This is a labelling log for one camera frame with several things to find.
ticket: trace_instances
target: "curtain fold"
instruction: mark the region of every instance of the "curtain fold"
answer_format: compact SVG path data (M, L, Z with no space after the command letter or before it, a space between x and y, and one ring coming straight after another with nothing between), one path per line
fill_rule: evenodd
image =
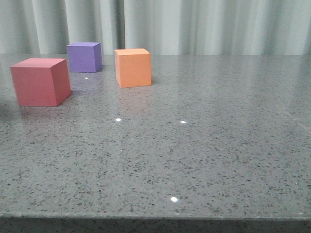
M310 0L0 0L0 53L310 54Z

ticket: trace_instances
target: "orange cube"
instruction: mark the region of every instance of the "orange cube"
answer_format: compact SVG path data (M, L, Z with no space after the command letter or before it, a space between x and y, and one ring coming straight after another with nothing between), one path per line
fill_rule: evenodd
M115 50L115 60L117 81L121 88L151 85L151 57L147 50Z

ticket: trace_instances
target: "white curtain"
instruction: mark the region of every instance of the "white curtain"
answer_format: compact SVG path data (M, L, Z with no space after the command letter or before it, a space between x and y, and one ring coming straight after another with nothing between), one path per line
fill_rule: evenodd
M311 0L0 0L0 53L310 54Z

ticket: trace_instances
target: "foam block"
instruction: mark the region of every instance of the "foam block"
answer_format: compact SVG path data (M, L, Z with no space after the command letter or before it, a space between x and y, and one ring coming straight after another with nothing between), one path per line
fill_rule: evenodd
M95 73L103 68L100 43L76 42L67 45L71 72Z
M66 59L30 58L10 70L20 106L58 106L71 93Z
M145 49L115 50L116 76L121 88L150 86L150 53Z

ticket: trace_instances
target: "cube face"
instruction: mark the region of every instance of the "cube face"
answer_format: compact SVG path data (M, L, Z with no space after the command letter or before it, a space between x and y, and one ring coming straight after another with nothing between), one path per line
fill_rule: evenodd
M145 49L115 50L116 77L121 88L152 84L151 57Z
M94 73L103 68L100 43L77 42L67 45L71 72Z
M20 106L58 106L70 95L65 59L30 58L10 69Z

